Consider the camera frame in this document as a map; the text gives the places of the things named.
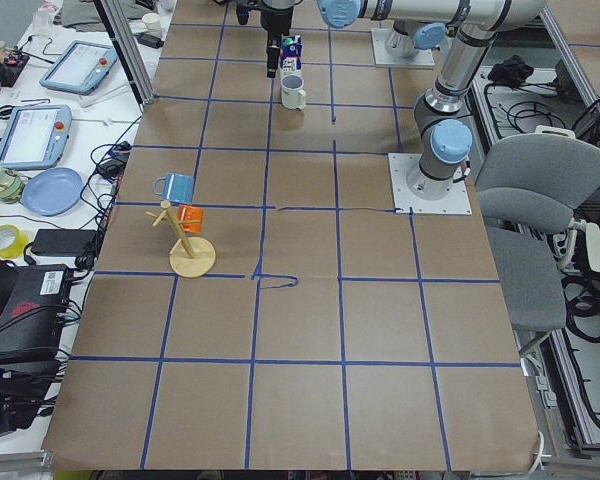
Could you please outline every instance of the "blue plate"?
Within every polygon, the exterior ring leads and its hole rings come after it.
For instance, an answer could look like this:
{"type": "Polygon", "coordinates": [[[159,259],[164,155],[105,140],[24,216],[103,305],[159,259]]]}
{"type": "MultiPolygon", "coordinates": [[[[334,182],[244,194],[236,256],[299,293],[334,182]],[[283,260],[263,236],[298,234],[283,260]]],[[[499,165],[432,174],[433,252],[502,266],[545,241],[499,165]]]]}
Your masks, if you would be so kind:
{"type": "Polygon", "coordinates": [[[50,168],[36,175],[22,191],[22,204],[38,215],[58,215],[80,200],[80,174],[70,168],[50,168]]]}

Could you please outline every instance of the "tablet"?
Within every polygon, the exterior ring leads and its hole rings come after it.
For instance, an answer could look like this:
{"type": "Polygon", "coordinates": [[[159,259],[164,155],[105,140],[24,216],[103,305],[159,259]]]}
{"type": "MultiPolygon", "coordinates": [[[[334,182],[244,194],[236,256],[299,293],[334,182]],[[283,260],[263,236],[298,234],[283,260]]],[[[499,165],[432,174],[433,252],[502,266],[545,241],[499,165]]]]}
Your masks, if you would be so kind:
{"type": "Polygon", "coordinates": [[[87,95],[95,90],[118,60],[107,45],[74,41],[40,79],[51,90],[87,95]]]}
{"type": "Polygon", "coordinates": [[[53,167],[62,157],[70,128],[66,105],[14,108],[0,141],[0,164],[12,170],[53,167]]]}

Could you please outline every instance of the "tape roll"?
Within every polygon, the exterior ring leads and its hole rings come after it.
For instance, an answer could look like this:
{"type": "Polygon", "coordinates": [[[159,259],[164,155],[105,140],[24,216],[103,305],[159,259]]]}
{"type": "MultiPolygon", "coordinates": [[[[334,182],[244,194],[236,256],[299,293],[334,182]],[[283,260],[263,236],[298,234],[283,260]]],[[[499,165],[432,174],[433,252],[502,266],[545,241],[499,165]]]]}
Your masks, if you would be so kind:
{"type": "Polygon", "coordinates": [[[10,259],[22,255],[27,243],[27,236],[14,225],[0,226],[0,257],[10,259]]]}

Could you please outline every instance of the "blue mug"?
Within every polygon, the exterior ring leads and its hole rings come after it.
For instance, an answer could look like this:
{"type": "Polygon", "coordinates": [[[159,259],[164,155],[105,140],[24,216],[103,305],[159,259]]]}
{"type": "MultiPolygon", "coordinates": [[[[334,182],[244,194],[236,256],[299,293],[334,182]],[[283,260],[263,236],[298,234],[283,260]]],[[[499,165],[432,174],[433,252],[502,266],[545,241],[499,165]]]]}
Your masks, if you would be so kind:
{"type": "Polygon", "coordinates": [[[176,205],[181,203],[190,204],[193,201],[193,182],[194,178],[189,175],[167,173],[164,177],[155,179],[153,193],[176,205]],[[164,182],[162,191],[158,190],[160,182],[164,182]]]}

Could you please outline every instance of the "wooden mug stand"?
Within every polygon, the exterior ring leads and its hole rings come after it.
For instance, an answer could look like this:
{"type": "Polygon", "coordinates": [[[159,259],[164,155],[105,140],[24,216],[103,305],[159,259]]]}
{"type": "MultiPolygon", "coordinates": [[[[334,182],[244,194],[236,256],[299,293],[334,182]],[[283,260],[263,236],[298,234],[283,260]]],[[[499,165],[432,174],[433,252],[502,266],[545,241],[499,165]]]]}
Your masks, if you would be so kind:
{"type": "Polygon", "coordinates": [[[162,208],[160,215],[154,215],[151,212],[146,213],[156,219],[151,225],[152,227],[157,226],[162,220],[167,220],[178,238],[169,252],[171,268],[181,277],[201,277],[211,270],[215,264],[216,250],[211,242],[202,237],[187,236],[183,226],[201,223],[202,220],[181,221],[168,200],[162,200],[160,207],[162,208]]]}

